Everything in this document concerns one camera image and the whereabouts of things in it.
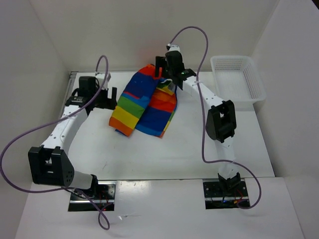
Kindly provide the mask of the rainbow striped shorts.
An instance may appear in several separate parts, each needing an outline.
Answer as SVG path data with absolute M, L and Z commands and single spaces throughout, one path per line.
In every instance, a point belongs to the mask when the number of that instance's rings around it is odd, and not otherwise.
M 137 71 L 121 93 L 109 126 L 129 137 L 134 130 L 163 137 L 177 108 L 177 86 L 148 64 Z

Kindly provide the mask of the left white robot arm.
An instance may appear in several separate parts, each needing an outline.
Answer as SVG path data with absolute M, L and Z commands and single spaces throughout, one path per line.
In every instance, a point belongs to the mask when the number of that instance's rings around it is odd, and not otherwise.
M 32 147 L 28 160 L 35 184 L 77 188 L 88 199 L 99 195 L 97 176 L 74 169 L 68 157 L 74 137 L 94 108 L 114 110 L 117 88 L 108 97 L 109 73 L 79 78 L 79 86 L 67 99 L 61 121 L 39 147 Z

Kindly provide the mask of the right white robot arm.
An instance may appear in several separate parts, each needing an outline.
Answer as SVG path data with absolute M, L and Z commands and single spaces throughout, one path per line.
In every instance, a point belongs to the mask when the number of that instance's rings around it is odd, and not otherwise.
M 171 79 L 202 104 L 205 121 L 203 135 L 213 140 L 218 155 L 216 161 L 223 163 L 218 169 L 219 192 L 224 197 L 231 195 L 241 180 L 234 165 L 233 136 L 237 127 L 234 103 L 216 96 L 198 80 L 198 75 L 193 70 L 185 68 L 177 45 L 168 46 L 164 57 L 156 57 L 155 76 L 159 74 Z

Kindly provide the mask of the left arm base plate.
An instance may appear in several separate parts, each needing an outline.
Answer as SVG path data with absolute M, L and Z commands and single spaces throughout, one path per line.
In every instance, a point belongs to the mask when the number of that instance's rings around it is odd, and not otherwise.
M 116 194 L 116 181 L 103 181 L 98 182 L 97 194 L 93 195 L 88 191 L 84 193 L 96 204 L 102 211 L 114 211 L 115 194 Z M 70 200 L 68 211 L 69 212 L 92 212 L 97 211 L 91 202 L 79 192 L 70 191 Z

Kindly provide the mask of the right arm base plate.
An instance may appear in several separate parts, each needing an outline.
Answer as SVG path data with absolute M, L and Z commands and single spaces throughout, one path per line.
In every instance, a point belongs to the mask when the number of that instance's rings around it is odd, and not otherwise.
M 229 192 L 224 193 L 217 179 L 203 180 L 203 191 L 205 198 L 205 208 L 210 209 L 233 209 L 240 206 L 246 208 L 250 206 L 248 191 L 244 180 Z

